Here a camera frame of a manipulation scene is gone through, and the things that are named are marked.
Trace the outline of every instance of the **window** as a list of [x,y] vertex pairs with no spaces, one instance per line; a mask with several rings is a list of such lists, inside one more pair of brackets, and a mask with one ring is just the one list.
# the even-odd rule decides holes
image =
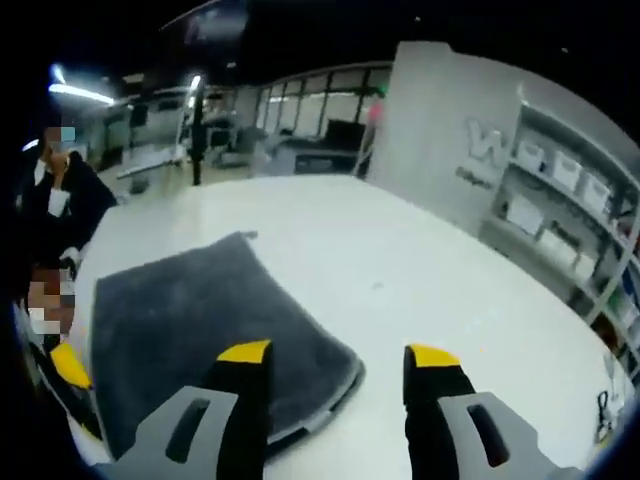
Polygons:
[[288,82],[285,87],[284,98],[282,99],[282,114],[280,115],[280,125],[278,130],[287,128],[295,130],[296,114],[298,112],[298,102],[300,102],[300,90],[302,82],[295,80]]
[[388,68],[378,68],[369,72],[366,95],[362,99],[362,108],[358,115],[358,123],[367,123],[369,110],[378,101],[378,97],[375,95],[375,89],[384,87],[388,84],[390,73],[391,70]]
[[359,91],[362,87],[364,70],[351,70],[347,72],[337,72],[331,81],[331,92],[327,97],[324,118],[322,119],[322,129],[320,134],[327,133],[329,120],[344,120],[354,122],[358,112],[360,100]]
[[267,121],[264,129],[267,133],[273,133],[278,128],[278,117],[280,115],[280,104],[282,103],[282,91],[284,85],[274,85],[269,95],[269,106],[267,110]]
[[256,123],[258,128],[264,128],[264,121],[267,117],[267,107],[269,106],[270,91],[270,88],[265,88],[260,94],[260,103],[258,104],[258,122]]
[[384,87],[389,83],[390,75],[391,70],[389,68],[376,68],[375,70],[371,70],[371,72],[369,72],[367,85],[375,88]]
[[327,86],[327,75],[307,79],[302,99],[300,100],[300,116],[296,127],[296,135],[316,136],[324,103],[324,90]]
[[327,98],[327,107],[322,120],[321,134],[327,133],[329,120],[353,122],[358,111],[360,97],[355,92],[331,92]]

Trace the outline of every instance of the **white storage box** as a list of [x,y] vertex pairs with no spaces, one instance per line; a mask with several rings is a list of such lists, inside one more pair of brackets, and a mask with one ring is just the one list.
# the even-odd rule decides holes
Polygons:
[[574,267],[576,279],[582,283],[586,283],[593,275],[596,268],[596,261],[585,252],[580,252],[576,259]]
[[562,239],[551,230],[545,230],[542,232],[542,235],[540,235],[540,238],[538,239],[538,248],[545,255],[553,255],[553,252],[557,250],[558,245],[560,245],[561,241]]
[[544,216],[538,207],[522,195],[515,195],[507,207],[507,221],[519,226],[529,235],[536,235]]
[[585,172],[576,192],[597,213],[604,213],[611,190],[589,172]]
[[518,162],[534,172],[540,171],[544,161],[544,150],[535,143],[522,140],[518,145]]
[[565,153],[556,151],[549,170],[550,176],[573,192],[578,185],[580,172],[582,172],[582,165]]
[[631,337],[631,343],[633,348],[640,347],[640,321],[635,320],[629,327],[629,337]]
[[571,245],[562,240],[551,230],[542,232],[538,240],[538,248],[549,259],[562,268],[571,268],[578,253]]
[[622,288],[617,288],[607,303],[624,328],[630,328],[640,315],[635,303]]

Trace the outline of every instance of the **pink object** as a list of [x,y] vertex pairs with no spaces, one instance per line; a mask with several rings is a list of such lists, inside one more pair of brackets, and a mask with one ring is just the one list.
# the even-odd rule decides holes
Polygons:
[[382,120],[382,102],[378,101],[369,109],[369,116],[367,121],[368,123],[377,125],[381,120]]

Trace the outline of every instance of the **gray gripper bracket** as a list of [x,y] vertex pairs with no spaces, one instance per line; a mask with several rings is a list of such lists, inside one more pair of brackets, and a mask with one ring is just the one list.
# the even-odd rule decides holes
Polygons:
[[[237,400],[233,393],[184,387],[142,421],[135,443],[118,461],[96,469],[109,480],[215,480]],[[189,423],[195,432],[185,435]]]
[[561,469],[544,456],[538,432],[492,393],[443,397],[438,403],[453,437],[460,480],[582,478],[577,468]]

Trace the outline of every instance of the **black jacket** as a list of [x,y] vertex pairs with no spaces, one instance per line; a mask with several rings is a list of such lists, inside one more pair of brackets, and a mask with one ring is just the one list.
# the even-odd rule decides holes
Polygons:
[[35,185],[33,172],[33,168],[29,169],[25,177],[19,207],[26,246],[32,264],[55,268],[67,248],[84,247],[104,213],[117,202],[91,167],[72,157],[61,185],[70,197],[62,215],[55,217],[49,213],[53,175],[45,173]]

